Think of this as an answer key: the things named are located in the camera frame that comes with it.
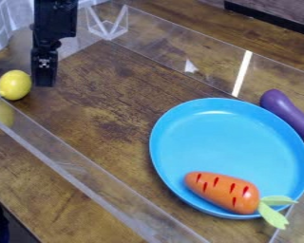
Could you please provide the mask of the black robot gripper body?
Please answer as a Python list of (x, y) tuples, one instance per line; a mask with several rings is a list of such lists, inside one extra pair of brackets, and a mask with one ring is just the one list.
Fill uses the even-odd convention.
[(79, 0), (35, 0), (35, 48), (59, 48), (63, 38), (76, 36), (78, 8)]

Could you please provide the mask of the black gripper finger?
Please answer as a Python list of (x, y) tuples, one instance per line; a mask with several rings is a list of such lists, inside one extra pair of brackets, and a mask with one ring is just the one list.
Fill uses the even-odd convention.
[(52, 87), (58, 77), (59, 52), (35, 47), (31, 60), (32, 78), (36, 86)]

